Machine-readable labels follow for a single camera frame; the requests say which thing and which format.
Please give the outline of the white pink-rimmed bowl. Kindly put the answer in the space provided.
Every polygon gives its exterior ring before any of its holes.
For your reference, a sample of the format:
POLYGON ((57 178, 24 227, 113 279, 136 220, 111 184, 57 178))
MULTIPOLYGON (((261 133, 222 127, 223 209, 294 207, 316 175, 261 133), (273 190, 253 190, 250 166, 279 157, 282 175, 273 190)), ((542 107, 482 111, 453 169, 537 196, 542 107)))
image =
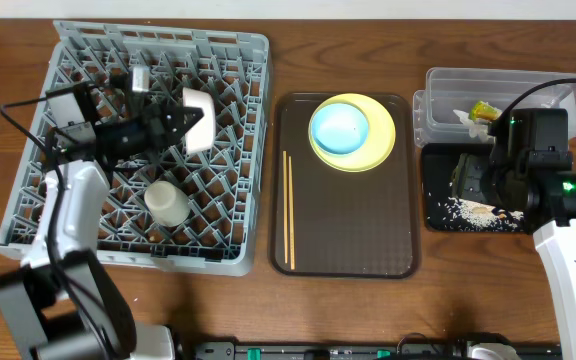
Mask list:
POLYGON ((206 92, 184 88, 182 103, 186 111, 199 109, 202 113, 184 136, 186 152, 195 154, 211 149, 216 136, 216 113, 212 96, 206 92))

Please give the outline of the rice food scraps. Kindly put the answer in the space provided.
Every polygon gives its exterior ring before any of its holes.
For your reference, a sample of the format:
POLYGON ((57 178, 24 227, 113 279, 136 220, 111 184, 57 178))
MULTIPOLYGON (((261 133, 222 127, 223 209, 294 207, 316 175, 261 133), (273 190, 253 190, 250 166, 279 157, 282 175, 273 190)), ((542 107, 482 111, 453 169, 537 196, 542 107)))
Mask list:
POLYGON ((426 226, 443 232, 502 232, 524 231, 524 215, 498 207, 448 197, 445 194, 424 194, 426 226))

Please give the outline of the clear plastic wrap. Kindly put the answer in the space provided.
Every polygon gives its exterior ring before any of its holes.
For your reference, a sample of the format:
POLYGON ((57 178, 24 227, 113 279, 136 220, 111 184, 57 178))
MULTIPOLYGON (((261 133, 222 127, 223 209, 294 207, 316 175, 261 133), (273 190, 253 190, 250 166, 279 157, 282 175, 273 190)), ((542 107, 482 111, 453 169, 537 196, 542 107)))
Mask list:
POLYGON ((477 117, 471 111, 466 112, 454 109, 453 113, 457 116, 460 123, 466 127, 470 138, 478 139, 482 143, 492 140, 492 137, 488 134, 489 120, 477 117))

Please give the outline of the green orange snack wrapper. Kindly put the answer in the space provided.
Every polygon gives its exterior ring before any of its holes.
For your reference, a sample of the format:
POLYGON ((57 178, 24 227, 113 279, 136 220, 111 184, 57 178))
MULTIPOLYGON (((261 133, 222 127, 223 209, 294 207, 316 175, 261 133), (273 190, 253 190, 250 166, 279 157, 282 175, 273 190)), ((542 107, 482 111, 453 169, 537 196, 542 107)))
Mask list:
POLYGON ((489 103, 478 101, 470 110, 468 118, 474 122, 493 122, 496 121, 502 113, 502 110, 490 105, 489 103))

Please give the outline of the white cup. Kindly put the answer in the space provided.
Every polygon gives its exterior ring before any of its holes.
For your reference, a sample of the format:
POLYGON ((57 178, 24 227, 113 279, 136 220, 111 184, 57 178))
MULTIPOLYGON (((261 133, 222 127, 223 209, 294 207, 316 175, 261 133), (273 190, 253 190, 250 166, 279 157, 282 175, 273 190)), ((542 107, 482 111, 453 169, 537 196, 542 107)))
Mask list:
POLYGON ((167 181, 156 181, 149 185, 144 201, 154 221, 166 227, 179 226, 191 211, 188 196, 167 181))

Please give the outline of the light blue bowl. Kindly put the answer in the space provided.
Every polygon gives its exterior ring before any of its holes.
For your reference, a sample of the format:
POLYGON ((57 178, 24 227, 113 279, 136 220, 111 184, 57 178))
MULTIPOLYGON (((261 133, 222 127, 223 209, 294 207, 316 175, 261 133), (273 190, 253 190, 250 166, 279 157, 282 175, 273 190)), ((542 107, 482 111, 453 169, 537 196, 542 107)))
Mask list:
POLYGON ((365 143, 369 125, 367 117, 354 105, 332 103, 314 113, 309 132, 324 152, 348 155, 365 143))

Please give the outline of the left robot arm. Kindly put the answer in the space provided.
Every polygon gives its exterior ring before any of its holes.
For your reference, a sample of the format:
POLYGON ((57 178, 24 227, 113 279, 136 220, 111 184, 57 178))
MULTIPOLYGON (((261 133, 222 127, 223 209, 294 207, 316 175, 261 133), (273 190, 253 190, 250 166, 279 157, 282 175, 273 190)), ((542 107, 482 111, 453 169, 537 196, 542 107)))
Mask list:
POLYGON ((0 274, 0 312, 24 359, 177 359, 166 325, 135 321, 96 255, 99 220, 118 162, 155 155, 184 140, 191 152, 214 143, 212 97, 185 88, 180 101, 148 103, 148 87, 114 76, 129 117, 103 123, 94 82, 47 91, 57 122, 38 147, 46 197, 19 269, 0 274))

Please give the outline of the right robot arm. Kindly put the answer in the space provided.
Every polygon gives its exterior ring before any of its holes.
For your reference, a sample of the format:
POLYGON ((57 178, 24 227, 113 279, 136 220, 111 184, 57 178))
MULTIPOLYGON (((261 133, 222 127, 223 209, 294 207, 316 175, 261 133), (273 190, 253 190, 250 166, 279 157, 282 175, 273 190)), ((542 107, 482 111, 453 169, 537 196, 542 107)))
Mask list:
POLYGON ((452 194, 522 213, 547 275, 562 355, 576 359, 576 172, 568 113, 507 109, 488 133, 490 155, 461 155, 452 194))

